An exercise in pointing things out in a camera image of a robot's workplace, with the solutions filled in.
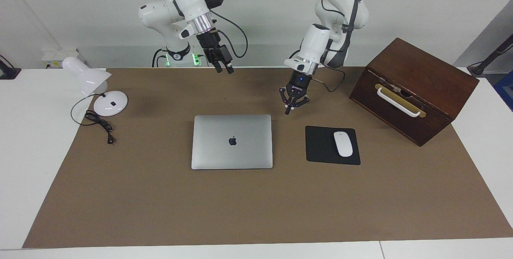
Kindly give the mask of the slim black right gripper finger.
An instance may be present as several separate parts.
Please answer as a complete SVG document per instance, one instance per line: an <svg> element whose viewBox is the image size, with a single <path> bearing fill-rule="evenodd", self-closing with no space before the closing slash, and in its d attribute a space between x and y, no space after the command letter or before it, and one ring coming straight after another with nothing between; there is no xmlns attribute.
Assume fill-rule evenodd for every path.
<svg viewBox="0 0 513 259"><path fill-rule="evenodd" d="M217 73L221 73L223 71L220 65L220 51L208 51L208 61L214 66Z"/></svg>

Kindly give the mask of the blocky black right gripper finger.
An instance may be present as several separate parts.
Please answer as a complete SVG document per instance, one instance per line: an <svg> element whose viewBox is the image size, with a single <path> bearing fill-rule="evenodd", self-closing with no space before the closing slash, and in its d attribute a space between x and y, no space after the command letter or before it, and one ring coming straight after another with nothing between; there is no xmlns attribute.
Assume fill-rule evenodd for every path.
<svg viewBox="0 0 513 259"><path fill-rule="evenodd" d="M232 56L225 44L218 46L218 56L219 60L225 65L225 69L228 74L232 74L234 72L232 67Z"/></svg>

